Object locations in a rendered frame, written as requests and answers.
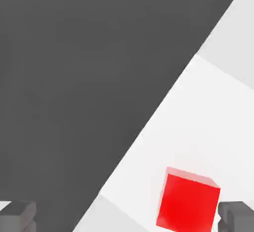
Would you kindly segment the small red cube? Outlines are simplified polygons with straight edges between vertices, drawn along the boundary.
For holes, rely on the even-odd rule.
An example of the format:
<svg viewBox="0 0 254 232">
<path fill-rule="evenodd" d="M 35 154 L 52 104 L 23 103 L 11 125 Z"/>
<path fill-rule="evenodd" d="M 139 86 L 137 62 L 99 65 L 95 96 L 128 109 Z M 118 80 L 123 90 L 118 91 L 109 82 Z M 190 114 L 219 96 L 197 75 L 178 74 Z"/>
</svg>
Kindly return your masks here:
<svg viewBox="0 0 254 232">
<path fill-rule="evenodd" d="M 211 232 L 221 188 L 209 177 L 167 167 L 156 226 Z"/>
</svg>

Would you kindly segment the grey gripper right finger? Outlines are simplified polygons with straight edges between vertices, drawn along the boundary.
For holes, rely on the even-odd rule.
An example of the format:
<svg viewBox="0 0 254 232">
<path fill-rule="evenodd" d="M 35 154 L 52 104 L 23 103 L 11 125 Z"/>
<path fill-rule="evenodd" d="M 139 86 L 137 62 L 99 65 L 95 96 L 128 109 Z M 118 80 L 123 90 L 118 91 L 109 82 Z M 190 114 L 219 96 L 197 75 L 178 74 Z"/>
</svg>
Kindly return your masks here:
<svg viewBox="0 0 254 232">
<path fill-rule="evenodd" d="M 218 232 L 254 232 L 254 210 L 242 201 L 218 204 Z"/>
</svg>

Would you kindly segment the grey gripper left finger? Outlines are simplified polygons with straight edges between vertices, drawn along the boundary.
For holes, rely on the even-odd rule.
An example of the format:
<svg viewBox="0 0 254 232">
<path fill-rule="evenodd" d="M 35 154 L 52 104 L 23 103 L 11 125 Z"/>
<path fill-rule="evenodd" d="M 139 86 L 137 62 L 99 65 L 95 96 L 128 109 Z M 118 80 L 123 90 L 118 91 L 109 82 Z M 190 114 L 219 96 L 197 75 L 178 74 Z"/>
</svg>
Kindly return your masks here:
<svg viewBox="0 0 254 232">
<path fill-rule="evenodd" d="M 36 212 L 35 202 L 10 202 L 0 210 L 0 232 L 37 232 Z"/>
</svg>

